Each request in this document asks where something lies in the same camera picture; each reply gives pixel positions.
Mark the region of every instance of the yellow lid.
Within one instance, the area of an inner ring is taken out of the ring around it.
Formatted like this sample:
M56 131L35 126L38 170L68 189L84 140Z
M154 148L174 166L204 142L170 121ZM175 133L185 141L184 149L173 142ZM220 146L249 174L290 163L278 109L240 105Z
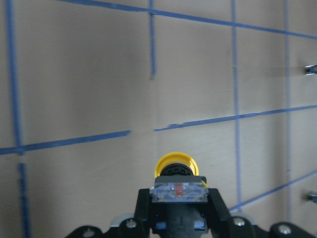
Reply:
M160 160L157 162L157 165L155 166L154 176L155 177L160 176L163 169L167 165L170 165L173 163L185 164L192 170L194 175L196 176L199 175L198 166L192 157L182 152L172 152L160 158Z

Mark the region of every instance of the red component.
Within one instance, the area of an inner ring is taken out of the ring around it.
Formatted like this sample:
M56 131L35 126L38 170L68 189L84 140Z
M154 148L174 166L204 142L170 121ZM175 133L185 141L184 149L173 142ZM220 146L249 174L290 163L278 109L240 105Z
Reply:
M182 196L183 195L183 184L176 183L175 184L175 191L176 191L176 196Z

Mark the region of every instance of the robotic arm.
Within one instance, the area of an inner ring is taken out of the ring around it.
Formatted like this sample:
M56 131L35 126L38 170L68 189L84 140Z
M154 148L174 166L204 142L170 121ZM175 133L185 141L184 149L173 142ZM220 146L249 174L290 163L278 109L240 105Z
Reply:
M122 216L102 233L82 226L66 238L148 238L150 229L161 238L200 238L211 230L213 238L314 238L287 222L264 231L241 216L231 216L216 188L207 188L196 162L173 152L163 156L155 169L155 183L140 189L134 214Z

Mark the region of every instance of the blue grid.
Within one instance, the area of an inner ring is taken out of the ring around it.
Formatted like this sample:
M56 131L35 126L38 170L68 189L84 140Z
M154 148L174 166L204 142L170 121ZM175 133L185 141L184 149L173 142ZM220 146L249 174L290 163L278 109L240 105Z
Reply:
M13 126L14 126L14 139L15 139L15 147L10 148L0 148L0 155L4 154L12 154L17 153L20 156L23 156L24 152L31 151L31 150L39 150L39 149L46 149L46 148L53 148L59 146L66 146L71 144L78 144L78 143L86 143L98 140L105 140L111 138L117 138L122 136L128 136L132 133L132 131L119 131L113 133L106 133L100 135L93 135L93 136L85 136L79 138L71 138L65 140L58 140L58 141L50 141L50 142L43 142L37 144L29 144L23 145L22 143L22 136L21 136L21 124L20 124L20 113L19 113L19 95L18 95L18 76L17 76L17 63L16 63L16 52L15 52L15 36L14 36L14 16L13 16L13 7L12 7L13 0L7 0L6 2L6 21L7 21L7 41L8 41L8 57L9 57L9 72L10 72L10 90L11 90L11 101L12 101L12 115L13 115ZM150 42L151 42L151 75L152 79L156 74L156 48L155 48L155 29L154 29L154 16L166 16L166 17L173 17L173 18L180 18L185 20L191 21L199 21L211 24L218 24L218 25L226 25L232 27L232 54L233 54L233 82L234 82L234 105L235 105L235 115L230 117L222 117L222 118L213 118L213 119L206 119L206 120L198 120L198 121L190 121L184 122L181 124L171 124L165 128L154 129L154 131L162 131L162 130L171 130L177 128L183 128L188 126L197 126L203 124L210 124L210 123L218 123L223 121L234 120L235 121L235 145L236 145L236 172L237 172L237 205L231 207L230 210L241 210L241 208L249 203L252 203L256 200L259 200L263 197L271 195L275 192L278 192L284 188L287 189L288 192L288 200L287 200L287 211L288 211L288 220L291 221L291 185L300 182L304 179L307 179L311 176L317 175L317 171L309 173L305 176L302 176L298 179L291 180L290 173L291 173L291 160L290 160L290 113L294 111L301 111L301 110L308 110L317 108L317 105L309 105L303 107L295 107L291 108L290 105L290 66L289 66L289 36L296 36L302 38L309 38L317 40L317 36L314 35L307 35L301 34L296 32L290 32L288 30L288 0L283 0L283 7L284 7L284 29L285 30L277 30L277 29L270 29L255 25L249 24L242 24L236 22L236 8L235 8L235 0L231 0L231 16L232 21L221 21L215 20L210 18L203 18L185 14L179 14L174 12L156 10L154 7L154 0L149 0L149 8L141 8L129 5L121 5L115 4L110 2L101 2L95 0L60 0L69 3L81 4L81 5L90 5L90 6L98 6L98 7L105 7L117 10L125 10L125 11L134 11L134 12L148 12L149 13L149 32L150 32ZM247 29L254 29L259 31L266 31L276 34L283 34L285 36L285 88L286 88L286 108L279 109L279 110L272 110L266 112L259 112L259 113L250 113L250 114L239 114L239 101L238 101L238 75L237 75L237 39L236 39L236 28L247 28ZM257 116L265 116L265 115L272 115L278 113L286 113L286 154L287 154L287 179L288 182L283 184L275 189L267 191L263 194L260 194L252 199L242 202L242 195L241 195L241 168L240 168L240 125L239 120L243 118L250 118L250 117L257 117ZM20 174L20 203L21 203L21 213L22 213L22 222L23 222L23 232L26 238L31 237L31 229L30 229L30 217L29 217L29 208L28 208L28 199L27 199L27 180L26 180L26 164L19 163L18 166L19 174Z

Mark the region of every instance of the yellow object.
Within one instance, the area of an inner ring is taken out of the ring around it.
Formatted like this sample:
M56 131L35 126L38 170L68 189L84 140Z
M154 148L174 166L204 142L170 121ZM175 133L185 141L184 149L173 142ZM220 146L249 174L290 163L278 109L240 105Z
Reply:
M192 170L194 175L196 176L199 175L198 166L192 157L182 152L172 152L160 158L157 165L155 166L154 176L155 177L160 176L163 169L167 165L170 165L173 163L185 164Z

